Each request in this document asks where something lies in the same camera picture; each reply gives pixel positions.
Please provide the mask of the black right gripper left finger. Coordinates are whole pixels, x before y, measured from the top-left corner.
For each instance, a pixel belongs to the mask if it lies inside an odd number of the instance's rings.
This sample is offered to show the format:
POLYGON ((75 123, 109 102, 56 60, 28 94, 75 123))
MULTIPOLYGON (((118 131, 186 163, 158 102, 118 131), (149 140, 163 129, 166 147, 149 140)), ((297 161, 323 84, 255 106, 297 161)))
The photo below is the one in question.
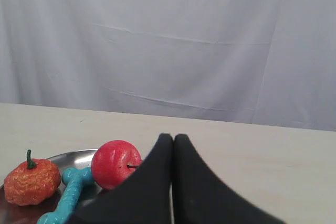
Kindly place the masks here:
POLYGON ((161 133, 152 150, 121 185, 73 212, 68 223, 171 223, 173 139, 161 133))

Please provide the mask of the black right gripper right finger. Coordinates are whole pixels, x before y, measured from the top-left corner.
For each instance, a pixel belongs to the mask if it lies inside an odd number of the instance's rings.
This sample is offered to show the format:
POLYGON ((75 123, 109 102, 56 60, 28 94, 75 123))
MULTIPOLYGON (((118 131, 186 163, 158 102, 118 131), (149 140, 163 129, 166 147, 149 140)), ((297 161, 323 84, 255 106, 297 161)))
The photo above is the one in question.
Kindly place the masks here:
POLYGON ((173 211, 175 223, 283 223, 222 182, 186 134, 173 144, 173 211))

